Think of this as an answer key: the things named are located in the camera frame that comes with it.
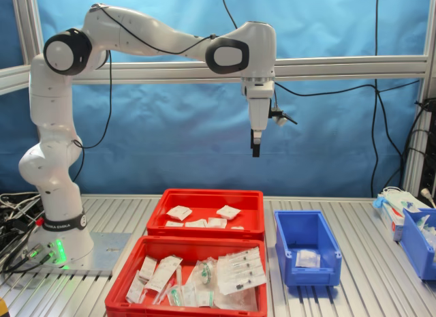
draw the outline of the red plastic bin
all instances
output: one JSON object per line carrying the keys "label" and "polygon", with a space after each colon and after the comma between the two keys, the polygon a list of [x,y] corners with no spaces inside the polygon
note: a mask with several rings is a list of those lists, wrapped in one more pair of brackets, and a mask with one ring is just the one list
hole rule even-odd
{"label": "red plastic bin", "polygon": [[[209,217],[221,218],[217,210],[225,205],[241,212],[227,221],[226,228],[166,227],[167,221],[176,222],[166,213],[175,206],[192,210],[182,223],[194,222]],[[232,230],[243,226],[244,230]],[[259,191],[238,190],[180,190],[168,189],[163,193],[147,223],[149,235],[171,237],[211,237],[218,239],[264,239],[264,195]]]}
{"label": "red plastic bin", "polygon": [[170,254],[183,258],[181,266],[183,284],[185,284],[197,260],[205,260],[210,256],[218,258],[218,256],[233,254],[253,247],[259,247],[260,258],[265,269],[265,247],[264,243],[261,241],[156,236],[141,237],[138,239],[138,242],[131,251],[129,258],[106,297],[106,313],[108,317],[266,317],[266,284],[255,288],[258,302],[257,312],[223,310],[209,307],[172,307],[168,302],[168,298],[165,298],[160,305],[152,305],[151,303],[155,297],[155,291],[149,291],[142,304],[128,303],[125,300],[125,296],[129,290],[130,284],[133,282],[136,271],[141,268],[146,255],[158,260]]}

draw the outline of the green light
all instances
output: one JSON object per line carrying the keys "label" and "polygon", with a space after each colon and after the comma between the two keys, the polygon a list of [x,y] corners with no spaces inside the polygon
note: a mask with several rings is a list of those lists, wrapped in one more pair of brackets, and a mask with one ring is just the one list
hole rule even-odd
{"label": "green light", "polygon": [[57,244],[57,250],[59,251],[59,261],[58,263],[63,263],[67,261],[67,256],[65,255],[65,252],[63,251],[63,246],[61,240],[56,240]]}

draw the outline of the connector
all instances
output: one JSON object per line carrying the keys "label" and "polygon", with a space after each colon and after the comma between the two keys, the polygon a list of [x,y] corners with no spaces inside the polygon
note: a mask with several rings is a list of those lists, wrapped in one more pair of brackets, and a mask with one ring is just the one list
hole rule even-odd
{"label": "connector", "polygon": [[37,244],[32,250],[30,250],[27,254],[26,257],[31,260],[34,259],[41,251],[43,250],[42,245]]}
{"label": "connector", "polygon": [[50,252],[48,252],[47,255],[45,255],[45,256],[41,259],[40,264],[41,264],[41,265],[42,265],[42,264],[45,264],[45,263],[46,263],[47,261],[49,261],[50,258],[52,258],[54,255],[55,255],[55,252],[54,252],[54,251],[50,251]]}

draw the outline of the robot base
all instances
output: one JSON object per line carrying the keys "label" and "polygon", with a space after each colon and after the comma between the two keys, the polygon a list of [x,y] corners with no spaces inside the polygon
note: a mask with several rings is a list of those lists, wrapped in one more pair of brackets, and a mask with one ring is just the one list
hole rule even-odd
{"label": "robot base", "polygon": [[[52,264],[35,268],[29,273],[74,274],[74,275],[102,275],[110,276],[116,267],[124,247],[130,239],[131,233],[89,233],[94,247],[86,256],[67,262],[63,266],[53,268]],[[31,267],[26,264],[22,269]]]}

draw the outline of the blue plastic bin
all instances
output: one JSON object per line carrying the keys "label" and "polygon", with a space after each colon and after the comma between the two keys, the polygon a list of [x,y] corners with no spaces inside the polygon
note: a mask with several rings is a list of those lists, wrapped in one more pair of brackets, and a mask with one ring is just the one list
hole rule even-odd
{"label": "blue plastic bin", "polygon": [[436,280],[436,264],[433,263],[435,250],[416,226],[416,222],[425,215],[430,215],[426,224],[436,226],[436,210],[420,210],[420,213],[410,213],[405,209],[403,210],[405,218],[401,246],[420,279]]}
{"label": "blue plastic bin", "polygon": [[[342,254],[321,211],[275,211],[281,278],[287,286],[336,286]],[[298,250],[321,255],[320,268],[295,267]]]}

